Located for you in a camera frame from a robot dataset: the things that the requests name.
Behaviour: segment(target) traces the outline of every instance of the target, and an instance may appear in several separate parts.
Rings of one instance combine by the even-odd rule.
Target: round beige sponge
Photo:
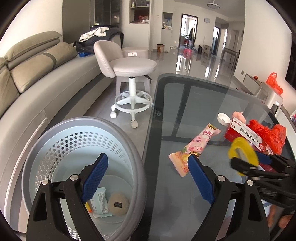
[[[115,216],[122,216],[127,213],[129,201],[121,192],[112,193],[108,202],[109,211]]]

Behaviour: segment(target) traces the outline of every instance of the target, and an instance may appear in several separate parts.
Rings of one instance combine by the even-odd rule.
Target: sofa
[[[39,33],[0,58],[0,210],[20,232],[26,229],[18,221],[21,171],[30,149],[57,116],[83,116],[112,82],[95,55],[80,58],[60,38],[55,31]],[[120,45],[119,36],[112,41]]]

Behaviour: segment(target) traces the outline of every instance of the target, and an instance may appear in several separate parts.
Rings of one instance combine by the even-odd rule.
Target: white packet
[[[93,198],[90,200],[93,207],[94,217],[103,218],[112,216],[109,212],[108,202],[105,198],[106,188],[97,188]]]

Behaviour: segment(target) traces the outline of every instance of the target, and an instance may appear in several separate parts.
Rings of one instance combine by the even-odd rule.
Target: glass table
[[[217,175],[243,182],[230,167],[230,142],[224,138],[227,127],[217,120],[218,113],[231,117],[234,111],[243,112],[247,123],[256,119],[269,128],[278,124],[270,110],[247,93],[202,79],[173,74],[159,77],[143,156],[146,208],[131,241],[186,241],[198,230],[210,204],[202,198],[190,173],[180,177],[168,155],[181,150],[208,123],[222,132],[212,137],[200,161]],[[288,140],[282,155],[295,160]],[[233,207],[234,201],[230,201],[225,218],[232,215]]]

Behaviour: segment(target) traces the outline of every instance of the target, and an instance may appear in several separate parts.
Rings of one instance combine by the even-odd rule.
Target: pink snack wrapper
[[[187,146],[181,151],[168,155],[181,177],[185,177],[188,170],[188,157],[195,154],[199,157],[211,137],[218,135],[221,131],[211,124],[208,124],[204,130],[199,133]]]

